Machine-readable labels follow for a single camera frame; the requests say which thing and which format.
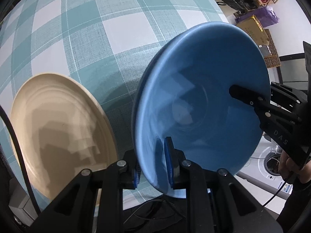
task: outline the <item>table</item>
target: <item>table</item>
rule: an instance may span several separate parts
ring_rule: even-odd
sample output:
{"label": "table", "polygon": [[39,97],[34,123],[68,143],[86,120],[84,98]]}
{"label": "table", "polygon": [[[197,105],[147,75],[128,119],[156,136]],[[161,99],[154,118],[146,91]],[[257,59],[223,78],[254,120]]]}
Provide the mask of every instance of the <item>table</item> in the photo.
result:
{"label": "table", "polygon": [[[36,74],[70,76],[107,114],[122,158],[133,149],[131,111],[145,68],[173,37],[208,21],[227,22],[214,0],[21,0],[0,29],[0,104],[10,113],[18,89]],[[0,143],[25,189],[2,122]],[[34,192],[44,209],[50,201]],[[124,209],[159,195],[142,175],[136,190],[123,191]]]}

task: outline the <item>bowl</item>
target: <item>bowl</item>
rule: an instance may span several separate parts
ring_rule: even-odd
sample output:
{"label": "bowl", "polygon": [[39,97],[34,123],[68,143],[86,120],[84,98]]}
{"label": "bowl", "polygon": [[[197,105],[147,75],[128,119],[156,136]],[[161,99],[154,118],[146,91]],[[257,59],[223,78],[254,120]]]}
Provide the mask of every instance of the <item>bowl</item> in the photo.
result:
{"label": "bowl", "polygon": [[262,130],[252,106],[232,98],[237,84],[270,100],[269,75],[259,48],[228,23],[197,25],[169,41],[148,65],[134,99],[132,136],[150,184],[172,197],[164,138],[203,169],[236,174],[256,149]]}

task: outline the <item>screw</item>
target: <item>screw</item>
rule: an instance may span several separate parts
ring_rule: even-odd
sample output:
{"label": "screw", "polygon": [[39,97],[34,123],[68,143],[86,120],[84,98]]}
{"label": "screw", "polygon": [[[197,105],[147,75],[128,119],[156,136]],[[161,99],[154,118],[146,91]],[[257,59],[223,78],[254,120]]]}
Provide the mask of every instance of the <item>screw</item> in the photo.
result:
{"label": "screw", "polygon": [[82,174],[83,176],[89,176],[90,173],[91,173],[90,169],[83,169],[83,170],[81,171],[81,174]]}
{"label": "screw", "polygon": [[15,219],[15,221],[16,221],[19,225],[22,224],[21,221],[20,221],[16,216],[14,216],[14,219]]}
{"label": "screw", "polygon": [[221,175],[221,176],[226,176],[228,174],[228,171],[224,168],[221,168],[218,170],[218,173]]}
{"label": "screw", "polygon": [[125,160],[119,160],[117,162],[117,166],[119,166],[119,167],[122,167],[122,166],[125,166],[125,165],[126,165],[126,161]]}
{"label": "screw", "polygon": [[182,162],[183,166],[191,166],[191,161],[190,160],[184,160]]}

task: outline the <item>black fabric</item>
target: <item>black fabric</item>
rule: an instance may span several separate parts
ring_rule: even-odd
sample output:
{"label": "black fabric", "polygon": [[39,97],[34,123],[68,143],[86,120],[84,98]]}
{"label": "black fabric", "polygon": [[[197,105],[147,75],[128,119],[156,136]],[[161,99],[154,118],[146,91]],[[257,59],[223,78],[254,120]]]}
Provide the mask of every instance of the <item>black fabric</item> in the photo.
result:
{"label": "black fabric", "polygon": [[[306,205],[311,199],[311,181],[301,184],[298,179],[293,184],[293,191],[285,202],[284,208],[279,215],[277,222],[281,225],[284,233],[296,223]],[[311,218],[306,220],[300,232],[311,232]]]}
{"label": "black fabric", "polygon": [[[182,215],[186,215],[186,199],[176,199],[168,196],[165,198],[175,205],[178,212],[180,212]],[[138,207],[140,207],[140,205],[124,210],[124,220],[128,218]],[[131,218],[124,224],[124,232],[165,233],[170,232],[167,231],[168,229],[175,229],[176,231],[174,230],[173,232],[176,233],[186,232],[186,220],[177,215],[166,202],[150,202],[142,206],[135,214],[149,218],[164,218],[173,214],[174,215],[168,219],[150,221],[146,221],[136,217],[135,215],[132,215]]]}

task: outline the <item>washing machine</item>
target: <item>washing machine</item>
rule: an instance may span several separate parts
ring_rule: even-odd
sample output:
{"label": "washing machine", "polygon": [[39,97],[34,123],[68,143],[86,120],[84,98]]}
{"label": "washing machine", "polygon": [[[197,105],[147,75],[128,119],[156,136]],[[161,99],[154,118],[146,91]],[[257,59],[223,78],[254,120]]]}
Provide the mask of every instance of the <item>washing machine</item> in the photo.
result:
{"label": "washing machine", "polygon": [[[269,141],[268,136],[265,137],[261,137],[256,150],[237,173],[237,176],[271,194],[275,194],[284,183],[278,173],[281,148],[273,140]],[[292,192],[292,188],[293,185],[286,183],[277,196],[287,199]]]}

